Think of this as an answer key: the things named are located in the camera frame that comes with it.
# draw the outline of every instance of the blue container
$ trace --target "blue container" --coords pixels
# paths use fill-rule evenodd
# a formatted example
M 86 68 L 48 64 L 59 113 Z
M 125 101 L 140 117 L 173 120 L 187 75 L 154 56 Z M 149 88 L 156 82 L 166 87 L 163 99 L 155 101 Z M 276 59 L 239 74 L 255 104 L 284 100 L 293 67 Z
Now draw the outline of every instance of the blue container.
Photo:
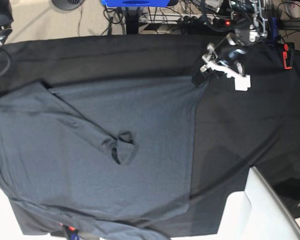
M 101 0 L 103 5 L 113 7 L 166 7 L 170 0 Z

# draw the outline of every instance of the shirt sleeve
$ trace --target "shirt sleeve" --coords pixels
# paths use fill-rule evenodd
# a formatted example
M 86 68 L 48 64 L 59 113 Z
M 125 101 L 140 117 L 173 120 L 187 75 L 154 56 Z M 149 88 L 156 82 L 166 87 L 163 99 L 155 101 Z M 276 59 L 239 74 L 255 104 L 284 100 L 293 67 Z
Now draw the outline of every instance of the shirt sleeve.
M 26 201 L 10 200 L 24 235 L 45 235 L 72 226 L 106 240 L 170 240 L 149 228 L 139 228 L 122 222 L 103 221 L 91 216 L 50 206 L 38 206 Z

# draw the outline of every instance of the blue bin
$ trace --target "blue bin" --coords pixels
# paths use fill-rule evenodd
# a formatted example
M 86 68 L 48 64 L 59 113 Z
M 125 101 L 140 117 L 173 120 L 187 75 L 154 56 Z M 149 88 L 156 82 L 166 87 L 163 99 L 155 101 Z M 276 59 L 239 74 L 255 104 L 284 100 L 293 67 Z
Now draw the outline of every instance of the blue bin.
M 170 0 L 101 0 L 103 5 L 114 7 L 166 7 Z

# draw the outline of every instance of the gray long-sleeve shirt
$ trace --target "gray long-sleeve shirt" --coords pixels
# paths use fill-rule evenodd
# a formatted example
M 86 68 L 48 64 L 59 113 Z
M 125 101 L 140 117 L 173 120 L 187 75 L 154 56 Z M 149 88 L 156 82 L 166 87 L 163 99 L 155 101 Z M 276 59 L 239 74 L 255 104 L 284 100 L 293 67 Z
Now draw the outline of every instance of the gray long-sleeve shirt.
M 24 234 L 73 226 L 109 240 L 166 238 L 126 219 L 189 207 L 190 77 L 107 80 L 0 98 L 0 187 Z

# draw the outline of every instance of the red clamp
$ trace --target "red clamp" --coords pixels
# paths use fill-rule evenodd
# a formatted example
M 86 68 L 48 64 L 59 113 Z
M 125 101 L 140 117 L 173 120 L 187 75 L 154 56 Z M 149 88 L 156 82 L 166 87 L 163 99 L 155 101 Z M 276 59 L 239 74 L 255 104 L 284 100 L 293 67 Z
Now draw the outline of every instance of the red clamp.
M 284 69 L 292 69 L 292 65 L 294 62 L 294 51 L 295 44 L 293 42 L 284 44 L 284 51 L 282 53 Z

